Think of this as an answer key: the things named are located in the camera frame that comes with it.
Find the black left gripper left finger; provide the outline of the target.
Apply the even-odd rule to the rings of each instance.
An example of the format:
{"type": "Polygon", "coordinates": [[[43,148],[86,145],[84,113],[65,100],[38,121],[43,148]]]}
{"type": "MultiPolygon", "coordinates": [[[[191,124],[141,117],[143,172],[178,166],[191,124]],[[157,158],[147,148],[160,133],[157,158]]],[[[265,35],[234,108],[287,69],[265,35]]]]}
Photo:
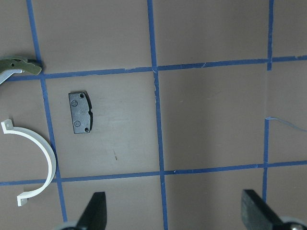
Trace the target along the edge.
{"type": "Polygon", "coordinates": [[[77,230],[105,230],[107,224],[106,194],[95,192],[76,224],[77,230]]]}

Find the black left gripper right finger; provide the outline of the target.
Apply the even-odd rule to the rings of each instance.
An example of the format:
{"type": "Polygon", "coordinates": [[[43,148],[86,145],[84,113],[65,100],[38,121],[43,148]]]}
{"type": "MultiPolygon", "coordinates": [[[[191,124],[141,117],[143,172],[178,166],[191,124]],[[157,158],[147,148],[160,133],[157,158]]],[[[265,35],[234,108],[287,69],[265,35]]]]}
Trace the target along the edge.
{"type": "Polygon", "coordinates": [[[251,189],[242,191],[241,219],[247,230],[284,230],[284,222],[251,189]]]}

